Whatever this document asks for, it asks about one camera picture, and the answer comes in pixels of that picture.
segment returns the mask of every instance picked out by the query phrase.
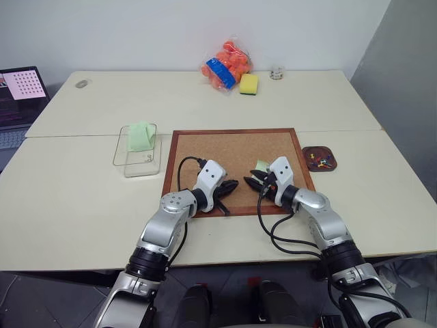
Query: wooden frame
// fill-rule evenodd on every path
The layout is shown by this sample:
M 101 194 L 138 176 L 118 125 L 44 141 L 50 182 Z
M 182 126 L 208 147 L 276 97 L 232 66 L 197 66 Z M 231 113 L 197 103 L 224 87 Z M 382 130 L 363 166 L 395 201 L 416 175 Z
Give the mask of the wooden frame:
M 244 129 L 244 130 L 187 130 L 187 131 L 174 131 L 171 138 L 171 146 L 169 153 L 169 160 L 167 163 L 167 171 L 165 173 L 165 180 L 163 185 L 163 195 L 171 191 L 172 177 L 175 169 L 175 159 L 178 150 L 178 141 L 181 135 L 230 135 L 230 134 L 243 134 L 243 133 L 289 133 L 294 151 L 296 152 L 300 170 L 305 180 L 306 188 L 315 191 L 313 181 L 309 174 L 307 164 L 302 154 L 300 144 L 296 135 L 296 131 L 293 128 L 267 128 L 267 129 Z M 235 206 L 229 208 L 231 215 L 256 215 L 256 204 L 253 206 Z M 278 206 L 275 206 L 272 202 L 264 202 L 262 206 L 263 215 L 282 214 L 285 211 Z M 218 209 L 214 209 L 209 213 L 198 213 L 197 217 L 218 217 L 223 216 L 222 212 Z

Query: laptop screen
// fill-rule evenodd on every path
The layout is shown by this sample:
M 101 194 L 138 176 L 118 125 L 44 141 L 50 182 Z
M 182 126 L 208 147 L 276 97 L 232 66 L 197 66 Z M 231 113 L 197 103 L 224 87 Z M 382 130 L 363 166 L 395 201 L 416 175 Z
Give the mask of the laptop screen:
M 49 101 L 35 66 L 0 70 L 0 130 L 31 126 Z

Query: cork board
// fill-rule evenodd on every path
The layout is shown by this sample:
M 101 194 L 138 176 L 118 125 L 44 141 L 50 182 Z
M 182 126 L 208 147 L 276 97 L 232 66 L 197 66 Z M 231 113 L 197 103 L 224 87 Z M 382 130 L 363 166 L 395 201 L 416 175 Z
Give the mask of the cork board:
M 213 159 L 226 170 L 226 180 L 238 180 L 236 189 L 221 200 L 231 215 L 257 214 L 258 194 L 249 187 L 243 177 L 251 176 L 250 170 L 255 168 L 258 159 L 271 163 L 279 156 L 286 156 L 293 169 L 294 184 L 315 191 L 293 128 L 174 131 L 163 195 L 178 190 L 178 165 L 186 156 Z M 180 172 L 181 189 L 192 188 L 198 172 L 199 166 L 196 161 L 186 161 Z M 262 213 L 281 214 L 285 211 L 270 200 L 263 200 Z M 223 213 L 217 208 L 209 213 L 199 212 L 196 215 L 220 216 L 223 216 Z

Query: blue label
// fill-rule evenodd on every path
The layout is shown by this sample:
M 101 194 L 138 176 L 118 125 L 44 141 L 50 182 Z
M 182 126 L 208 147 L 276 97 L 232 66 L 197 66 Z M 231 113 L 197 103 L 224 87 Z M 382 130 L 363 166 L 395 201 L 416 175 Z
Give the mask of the blue label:
M 219 79 L 223 82 L 226 89 L 231 89 L 236 81 L 230 71 L 223 65 L 217 58 L 211 58 L 206 62 L 206 64 L 211 68 L 211 71 L 214 72 Z

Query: white table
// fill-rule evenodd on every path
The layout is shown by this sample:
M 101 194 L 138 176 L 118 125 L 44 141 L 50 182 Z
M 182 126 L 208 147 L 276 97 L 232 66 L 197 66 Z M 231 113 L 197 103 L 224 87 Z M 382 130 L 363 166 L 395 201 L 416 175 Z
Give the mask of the white table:
M 302 147 L 326 145 L 339 163 L 311 173 L 365 256 L 437 249 L 437 205 L 384 131 L 298 133 Z M 27 139 L 0 175 L 0 270 L 122 268 L 158 208 L 161 172 L 131 178 L 112 165 L 116 136 Z M 278 216 L 266 217 L 271 225 Z M 280 235 L 311 240 L 297 215 Z M 190 222 L 176 264 L 307 259 L 277 251 L 257 218 Z
M 296 131 L 379 130 L 341 71 L 287 72 L 274 81 L 257 72 L 256 96 L 217 92 L 198 72 L 75 72 L 26 137 L 117 135 L 139 120 L 158 132 L 283 128 Z M 76 83 L 89 84 L 78 89 Z

